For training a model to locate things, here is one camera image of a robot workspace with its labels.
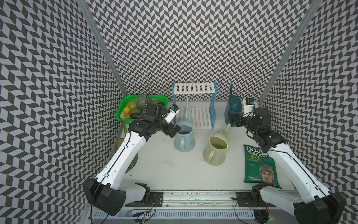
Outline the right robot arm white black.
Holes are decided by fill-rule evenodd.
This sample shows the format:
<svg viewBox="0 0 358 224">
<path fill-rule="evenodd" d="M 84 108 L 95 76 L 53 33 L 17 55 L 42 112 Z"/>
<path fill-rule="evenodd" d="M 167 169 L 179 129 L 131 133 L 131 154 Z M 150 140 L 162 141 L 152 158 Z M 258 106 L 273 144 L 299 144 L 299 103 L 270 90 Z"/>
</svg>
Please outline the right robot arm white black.
<svg viewBox="0 0 358 224">
<path fill-rule="evenodd" d="M 346 206 L 341 193 L 332 193 L 296 157 L 286 140 L 271 128 L 267 108 L 252 110 L 252 116 L 228 112 L 229 123 L 245 127 L 265 153 L 283 169 L 295 190 L 283 190 L 265 183 L 252 187 L 249 194 L 237 193 L 239 206 L 274 205 L 294 216 L 300 224 L 337 224 Z"/>
</svg>

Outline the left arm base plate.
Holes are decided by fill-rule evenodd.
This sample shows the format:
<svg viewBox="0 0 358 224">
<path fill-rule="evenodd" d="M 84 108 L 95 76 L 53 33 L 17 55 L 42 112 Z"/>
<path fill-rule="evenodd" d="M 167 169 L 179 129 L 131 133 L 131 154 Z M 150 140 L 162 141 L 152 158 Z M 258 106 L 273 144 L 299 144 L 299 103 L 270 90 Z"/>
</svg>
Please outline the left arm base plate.
<svg viewBox="0 0 358 224">
<path fill-rule="evenodd" d="M 147 192 L 141 201 L 128 203 L 125 207 L 145 207 L 150 204 L 154 204 L 156 207 L 162 207 L 164 192 L 161 191 L 150 191 Z"/>
</svg>

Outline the dark teal watering can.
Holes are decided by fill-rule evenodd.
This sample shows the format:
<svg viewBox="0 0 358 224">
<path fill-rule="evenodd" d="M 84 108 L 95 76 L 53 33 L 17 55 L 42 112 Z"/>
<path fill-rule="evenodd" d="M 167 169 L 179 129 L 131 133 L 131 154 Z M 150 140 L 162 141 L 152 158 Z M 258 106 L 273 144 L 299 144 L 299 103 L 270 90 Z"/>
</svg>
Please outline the dark teal watering can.
<svg viewBox="0 0 358 224">
<path fill-rule="evenodd" d="M 230 94 L 227 102 L 227 106 L 225 109 L 224 117 L 226 124 L 230 121 L 229 112 L 242 112 L 242 102 L 241 99 L 233 94 L 233 84 L 230 85 Z"/>
</svg>

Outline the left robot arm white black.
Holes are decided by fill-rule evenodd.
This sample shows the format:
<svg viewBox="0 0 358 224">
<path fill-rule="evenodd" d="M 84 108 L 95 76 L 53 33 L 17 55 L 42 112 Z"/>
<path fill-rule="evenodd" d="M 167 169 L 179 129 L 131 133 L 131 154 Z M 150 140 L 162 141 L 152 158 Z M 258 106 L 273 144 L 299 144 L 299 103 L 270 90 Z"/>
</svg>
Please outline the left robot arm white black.
<svg viewBox="0 0 358 224">
<path fill-rule="evenodd" d="M 114 216 L 124 205 L 139 202 L 147 205 L 150 200 L 150 187 L 135 183 L 122 187 L 123 177 L 140 149 L 158 131 L 173 138 L 181 129 L 172 120 L 179 113 L 176 104 L 170 108 L 162 104 L 148 103 L 144 114 L 130 123 L 123 143 L 114 156 L 95 178 L 83 182 L 83 190 L 90 205 Z"/>
</svg>

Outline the cream watering can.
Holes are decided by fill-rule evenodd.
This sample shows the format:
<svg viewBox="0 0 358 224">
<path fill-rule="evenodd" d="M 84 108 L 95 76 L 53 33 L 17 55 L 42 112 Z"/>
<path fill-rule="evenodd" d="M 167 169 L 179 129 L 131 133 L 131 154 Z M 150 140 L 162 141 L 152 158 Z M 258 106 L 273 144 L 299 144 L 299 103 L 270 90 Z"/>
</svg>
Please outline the cream watering can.
<svg viewBox="0 0 358 224">
<path fill-rule="evenodd" d="M 228 123 L 223 132 L 215 132 L 210 135 L 208 144 L 203 150 L 203 158 L 208 164 L 219 166 L 224 163 L 226 151 L 230 145 L 227 135 L 230 129 L 231 124 Z"/>
</svg>

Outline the light blue watering can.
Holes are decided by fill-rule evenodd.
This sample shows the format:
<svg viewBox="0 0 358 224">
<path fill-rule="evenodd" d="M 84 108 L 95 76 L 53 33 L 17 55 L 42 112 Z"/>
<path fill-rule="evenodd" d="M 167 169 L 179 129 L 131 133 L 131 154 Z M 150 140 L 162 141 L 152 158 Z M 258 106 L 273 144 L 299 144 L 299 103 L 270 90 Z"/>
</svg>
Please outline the light blue watering can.
<svg viewBox="0 0 358 224">
<path fill-rule="evenodd" d="M 195 147 L 194 125 L 189 120 L 189 101 L 189 98 L 187 98 L 184 119 L 176 123 L 181 129 L 177 132 L 174 140 L 175 148 L 185 153 L 193 150 Z"/>
</svg>

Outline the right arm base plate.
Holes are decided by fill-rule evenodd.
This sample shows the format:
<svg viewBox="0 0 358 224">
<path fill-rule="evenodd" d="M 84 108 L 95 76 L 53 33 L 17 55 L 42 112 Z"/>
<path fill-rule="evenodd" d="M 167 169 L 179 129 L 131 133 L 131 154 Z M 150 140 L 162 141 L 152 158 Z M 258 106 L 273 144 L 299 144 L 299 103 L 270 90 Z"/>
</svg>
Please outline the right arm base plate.
<svg viewBox="0 0 358 224">
<path fill-rule="evenodd" d="M 275 208 L 276 206 L 265 203 L 260 194 L 257 192 L 236 192 L 236 200 L 239 203 L 239 207 L 249 207 L 249 208 L 259 208 L 259 207 L 272 207 Z"/>
</svg>

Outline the blue white slatted shelf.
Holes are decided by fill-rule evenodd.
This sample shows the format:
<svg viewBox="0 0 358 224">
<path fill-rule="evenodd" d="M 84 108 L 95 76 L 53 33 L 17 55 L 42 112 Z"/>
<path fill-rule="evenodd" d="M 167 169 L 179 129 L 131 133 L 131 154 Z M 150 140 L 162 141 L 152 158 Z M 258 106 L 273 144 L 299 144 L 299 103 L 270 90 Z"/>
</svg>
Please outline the blue white slatted shelf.
<svg viewBox="0 0 358 224">
<path fill-rule="evenodd" d="M 176 123 L 182 119 L 191 121 L 195 129 L 213 129 L 216 121 L 215 100 L 217 95 L 216 82 L 178 83 L 172 82 L 172 99 L 176 103 L 177 96 L 189 100 L 194 95 L 210 94 L 209 102 L 189 102 L 180 107 L 180 112 L 174 118 Z"/>
</svg>

